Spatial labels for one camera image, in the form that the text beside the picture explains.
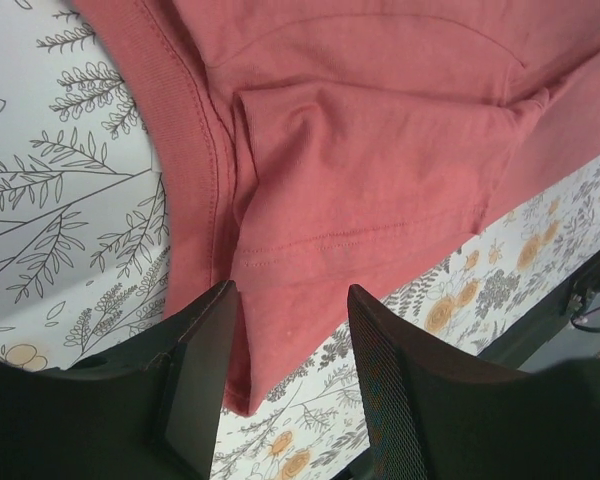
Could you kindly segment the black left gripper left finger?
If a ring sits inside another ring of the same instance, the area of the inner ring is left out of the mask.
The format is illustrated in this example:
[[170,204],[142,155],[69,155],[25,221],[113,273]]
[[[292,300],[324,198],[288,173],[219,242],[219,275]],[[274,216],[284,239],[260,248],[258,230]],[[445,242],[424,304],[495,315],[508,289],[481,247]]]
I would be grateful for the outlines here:
[[224,281],[67,370],[0,361],[0,479],[206,479],[237,315]]

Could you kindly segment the salmon pink t shirt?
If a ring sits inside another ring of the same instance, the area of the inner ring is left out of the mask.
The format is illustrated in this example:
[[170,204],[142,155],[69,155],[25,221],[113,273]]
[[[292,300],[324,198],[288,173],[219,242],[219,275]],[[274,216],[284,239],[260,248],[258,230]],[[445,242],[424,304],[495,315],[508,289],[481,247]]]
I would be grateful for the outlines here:
[[237,284],[224,403],[600,154],[600,1],[80,1],[165,183],[165,311]]

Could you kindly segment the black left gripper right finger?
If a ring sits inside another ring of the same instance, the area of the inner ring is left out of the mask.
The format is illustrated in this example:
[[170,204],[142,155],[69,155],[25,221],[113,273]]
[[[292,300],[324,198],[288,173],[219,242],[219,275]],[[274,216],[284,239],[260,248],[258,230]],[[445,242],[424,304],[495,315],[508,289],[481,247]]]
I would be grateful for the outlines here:
[[378,479],[600,479],[600,358],[528,374],[347,298]]

